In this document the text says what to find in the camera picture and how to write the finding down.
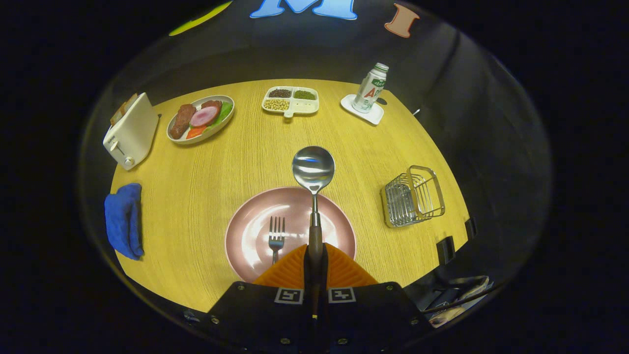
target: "blue towel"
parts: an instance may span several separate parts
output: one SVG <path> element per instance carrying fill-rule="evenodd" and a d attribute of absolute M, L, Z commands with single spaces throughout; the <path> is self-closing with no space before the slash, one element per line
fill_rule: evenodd
<path fill-rule="evenodd" d="M 118 252 L 132 260 L 144 254 L 140 245 L 140 191 L 142 186 L 130 183 L 105 198 L 105 224 L 109 243 Z"/>

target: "table surface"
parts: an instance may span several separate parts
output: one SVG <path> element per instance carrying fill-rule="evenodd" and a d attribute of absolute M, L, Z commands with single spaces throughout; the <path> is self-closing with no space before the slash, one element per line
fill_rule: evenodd
<path fill-rule="evenodd" d="M 314 115 L 263 111 L 273 86 L 301 86 L 319 92 Z M 155 106 L 162 114 L 146 159 L 130 171 L 121 166 L 111 192 L 128 183 L 142 185 L 142 244 L 145 255 L 118 259 L 125 273 L 156 294 L 199 311 L 208 311 L 231 283 L 240 280 L 225 254 L 225 231 L 238 207 L 252 196 L 280 186 L 297 186 L 293 155 L 318 145 L 337 165 L 322 194 L 347 214 L 357 239 L 356 262 L 377 281 L 402 286 L 439 265 L 435 244 L 453 236 L 455 249 L 467 241 L 469 218 L 459 186 L 435 143 L 417 119 L 389 91 L 378 126 L 345 111 L 340 100 L 358 84 L 314 79 L 274 79 L 228 84 L 173 98 Z M 166 126 L 185 103 L 225 94 L 235 101 L 229 124 L 199 144 L 171 142 Z M 443 216 L 388 228 L 381 188 L 410 165 L 438 176 L 446 206 Z"/>

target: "letter m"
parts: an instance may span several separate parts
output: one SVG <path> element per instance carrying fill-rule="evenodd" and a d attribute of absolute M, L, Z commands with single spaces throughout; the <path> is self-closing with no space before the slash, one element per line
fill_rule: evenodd
<path fill-rule="evenodd" d="M 284 0 L 294 13 L 302 13 L 319 0 Z M 252 12 L 249 17 L 260 18 L 275 16 L 284 12 L 280 7 L 282 0 L 264 0 L 257 11 Z M 313 8 L 313 13 L 342 18 L 344 20 L 356 20 L 358 15 L 352 12 L 353 0 L 323 0 L 321 5 Z"/>

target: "metal basket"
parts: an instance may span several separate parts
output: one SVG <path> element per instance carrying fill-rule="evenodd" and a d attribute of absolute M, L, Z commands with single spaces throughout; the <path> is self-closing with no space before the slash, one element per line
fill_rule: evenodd
<path fill-rule="evenodd" d="M 380 194 L 389 227 L 417 224 L 445 213 L 439 180 L 427 167 L 409 167 L 384 186 Z"/>

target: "toaster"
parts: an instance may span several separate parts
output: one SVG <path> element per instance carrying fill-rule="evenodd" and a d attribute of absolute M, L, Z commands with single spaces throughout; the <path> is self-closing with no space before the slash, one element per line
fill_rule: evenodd
<path fill-rule="evenodd" d="M 159 117 L 146 92 L 133 102 L 129 110 L 109 127 L 103 146 L 125 170 L 137 166 L 147 156 L 153 144 Z"/>

